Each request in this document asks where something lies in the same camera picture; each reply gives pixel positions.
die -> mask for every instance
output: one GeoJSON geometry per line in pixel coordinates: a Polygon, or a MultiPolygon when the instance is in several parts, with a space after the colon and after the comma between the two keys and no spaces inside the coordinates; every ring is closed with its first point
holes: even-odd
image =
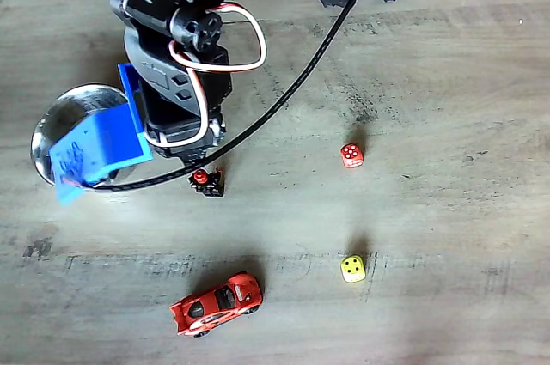
{"type": "Polygon", "coordinates": [[[351,255],[342,260],[341,268],[346,282],[359,282],[367,277],[363,260],[358,255],[351,255]]]}
{"type": "Polygon", "coordinates": [[[340,153],[345,167],[352,168],[363,164],[363,154],[355,143],[348,143],[340,150],[340,153]]]}

metal bowl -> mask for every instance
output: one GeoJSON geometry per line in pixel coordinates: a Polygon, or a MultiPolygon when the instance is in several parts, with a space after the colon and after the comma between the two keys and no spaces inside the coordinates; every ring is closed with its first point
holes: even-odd
{"type": "Polygon", "coordinates": [[[125,103],[124,93],[104,84],[79,86],[59,96],[39,120],[31,139],[31,159],[42,179],[55,185],[50,159],[55,143],[92,112],[125,103]]]}

small red figure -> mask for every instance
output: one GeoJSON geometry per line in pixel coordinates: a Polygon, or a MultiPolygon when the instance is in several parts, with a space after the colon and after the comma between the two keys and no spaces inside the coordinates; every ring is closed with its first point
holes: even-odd
{"type": "Polygon", "coordinates": [[[340,150],[340,153],[345,167],[352,168],[363,164],[363,154],[355,143],[348,143],[340,150]]]}
{"type": "Polygon", "coordinates": [[[207,197],[222,197],[223,186],[221,184],[222,172],[216,168],[215,173],[208,173],[204,169],[199,169],[189,178],[189,184],[197,191],[207,197]]]}

white cable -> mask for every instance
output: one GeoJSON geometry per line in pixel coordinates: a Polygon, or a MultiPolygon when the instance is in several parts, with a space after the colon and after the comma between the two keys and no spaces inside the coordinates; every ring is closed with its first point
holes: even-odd
{"type": "Polygon", "coordinates": [[[206,63],[197,63],[193,62],[187,58],[183,58],[176,50],[176,42],[172,40],[168,45],[170,50],[170,55],[174,58],[179,64],[186,66],[188,69],[200,70],[200,71],[214,71],[214,72],[223,72],[223,73],[233,73],[237,71],[246,71],[259,68],[265,61],[267,56],[267,44],[264,33],[261,31],[260,24],[254,19],[254,16],[251,15],[246,9],[235,3],[222,3],[219,7],[212,9],[214,11],[219,11],[221,13],[239,13],[244,15],[258,36],[258,42],[260,43],[260,58],[257,62],[251,64],[206,64],[206,63]]]}
{"type": "Polygon", "coordinates": [[[145,139],[147,142],[156,146],[158,148],[178,148],[180,146],[185,146],[187,144],[195,143],[198,140],[202,139],[203,136],[208,131],[208,103],[206,101],[206,94],[203,90],[202,84],[200,84],[199,77],[192,69],[186,69],[189,79],[191,80],[192,89],[195,92],[195,97],[197,98],[197,103],[199,104],[199,113],[200,113],[200,127],[197,134],[193,137],[189,137],[185,140],[180,140],[178,142],[169,142],[164,133],[159,133],[160,142],[153,140],[147,131],[144,132],[145,139]]]}

toy car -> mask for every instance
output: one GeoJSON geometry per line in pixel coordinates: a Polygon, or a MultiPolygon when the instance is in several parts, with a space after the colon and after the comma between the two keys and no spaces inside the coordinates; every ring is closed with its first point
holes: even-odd
{"type": "Polygon", "coordinates": [[[262,295],[256,278],[246,272],[203,294],[189,295],[170,307],[178,335],[201,338],[212,328],[241,315],[256,312],[262,295]]]}

